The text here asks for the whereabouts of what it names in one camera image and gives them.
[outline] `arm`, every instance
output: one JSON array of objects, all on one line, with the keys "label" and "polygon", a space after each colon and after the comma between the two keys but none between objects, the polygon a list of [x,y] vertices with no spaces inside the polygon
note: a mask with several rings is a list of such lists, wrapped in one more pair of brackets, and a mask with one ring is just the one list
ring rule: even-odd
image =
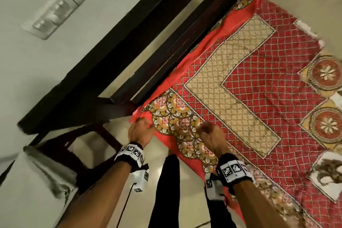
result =
[{"label": "arm", "polygon": [[[197,132],[209,150],[218,159],[225,153],[230,153],[224,132],[217,125],[204,123]],[[250,180],[244,180],[233,185],[233,190],[239,202],[247,228],[288,228],[276,209],[267,201]]]},{"label": "arm", "polygon": [[[155,132],[154,126],[148,126],[145,118],[139,118],[128,130],[128,138],[144,148]],[[126,162],[116,162],[99,182],[83,194],[58,228],[105,228],[126,183],[131,166]]]}]

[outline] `person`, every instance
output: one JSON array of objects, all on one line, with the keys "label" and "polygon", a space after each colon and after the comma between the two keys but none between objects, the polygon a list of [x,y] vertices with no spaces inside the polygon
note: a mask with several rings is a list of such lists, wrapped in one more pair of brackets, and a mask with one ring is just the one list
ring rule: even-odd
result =
[{"label": "person", "polygon": [[[147,119],[139,118],[130,126],[128,138],[134,144],[139,144],[139,147],[143,149],[150,142],[154,132],[154,126],[150,125]],[[219,170],[219,167],[224,166],[224,164],[222,165],[220,161],[224,161],[223,163],[227,164],[225,158],[236,158],[229,151],[224,132],[220,127],[209,122],[200,125],[197,128],[197,132],[207,148],[215,153],[219,159],[219,166],[216,170],[221,173],[222,171],[221,169]],[[119,159],[120,157],[115,160],[114,165],[95,186],[83,194],[71,206],[68,215],[60,222],[58,228],[107,227],[132,169],[132,165],[128,161]],[[229,186],[224,179],[222,183]],[[288,227],[282,217],[276,212],[276,209],[271,206],[265,196],[255,187],[250,178],[236,179],[229,189],[235,193],[247,228]],[[179,161],[176,155],[173,154],[165,159],[148,227],[179,227],[179,201]],[[207,205],[212,228],[236,227],[223,201],[211,201],[207,198]]]}]

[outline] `black pants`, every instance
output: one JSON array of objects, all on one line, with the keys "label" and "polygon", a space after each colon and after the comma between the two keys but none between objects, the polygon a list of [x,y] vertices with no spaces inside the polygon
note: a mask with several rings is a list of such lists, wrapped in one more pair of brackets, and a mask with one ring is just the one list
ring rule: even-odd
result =
[{"label": "black pants", "polygon": [[[211,227],[236,228],[223,201],[210,201],[207,197]],[[157,185],[156,201],[148,228],[179,227],[180,171],[176,155],[167,156]]]}]

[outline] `floor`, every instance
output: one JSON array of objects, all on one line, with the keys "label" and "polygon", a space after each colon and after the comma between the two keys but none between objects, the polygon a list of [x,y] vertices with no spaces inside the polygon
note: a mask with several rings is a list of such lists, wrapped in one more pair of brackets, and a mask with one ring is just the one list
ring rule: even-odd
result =
[{"label": "floor", "polygon": [[[158,46],[173,32],[174,29],[187,17],[202,0],[193,0],[182,13],[149,45],[145,51],[102,93],[101,96],[110,96],[131,74],[150,56]],[[291,14],[299,17],[312,27],[318,36],[324,40],[325,47],[336,57],[342,59],[342,0],[271,0]],[[121,143],[128,142],[127,131],[129,118],[115,119],[105,127]],[[114,154],[100,137],[94,133],[80,137],[73,144],[74,153],[88,166],[92,167]],[[161,168],[168,149],[155,137],[145,149],[146,162],[150,166],[150,179],[144,192],[132,192],[123,213],[119,227],[147,227],[155,199],[155,191]],[[181,201],[179,211],[180,227],[196,227],[210,220],[203,190],[203,181],[181,162]],[[126,182],[118,206],[113,213],[108,227],[115,228],[125,204],[132,177]],[[242,220],[233,213],[237,227],[245,227]]]}]

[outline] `red grid pattern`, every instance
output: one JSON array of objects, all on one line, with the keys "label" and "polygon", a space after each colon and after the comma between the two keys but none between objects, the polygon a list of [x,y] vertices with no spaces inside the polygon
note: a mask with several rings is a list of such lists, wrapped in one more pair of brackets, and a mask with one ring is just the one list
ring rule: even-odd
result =
[{"label": "red grid pattern", "polygon": [[293,196],[318,223],[342,227],[341,201],[333,203],[306,178],[325,148],[299,126],[325,100],[298,75],[319,53],[318,41],[293,24],[296,18],[268,0],[261,0],[256,14],[276,32],[239,63],[223,86],[280,136],[280,142],[266,157],[246,146],[184,87],[228,36],[204,52],[172,88],[205,121],[221,126],[229,143]]}]

